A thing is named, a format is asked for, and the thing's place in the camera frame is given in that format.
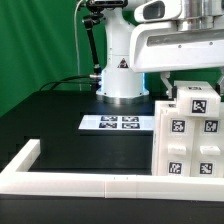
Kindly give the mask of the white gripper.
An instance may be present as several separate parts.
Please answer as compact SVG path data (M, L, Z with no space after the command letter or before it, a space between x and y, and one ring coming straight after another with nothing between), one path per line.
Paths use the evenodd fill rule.
M216 91L224 95L224 29L180 32L174 22L140 24L131 35L129 59L135 72L161 72L169 99L177 88L168 71L221 67Z

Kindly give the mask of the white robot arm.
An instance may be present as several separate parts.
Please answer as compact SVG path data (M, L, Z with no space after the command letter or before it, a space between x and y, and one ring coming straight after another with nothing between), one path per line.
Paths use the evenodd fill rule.
M146 97L146 73L224 67L224 0L87 0L86 7L106 29L101 100Z

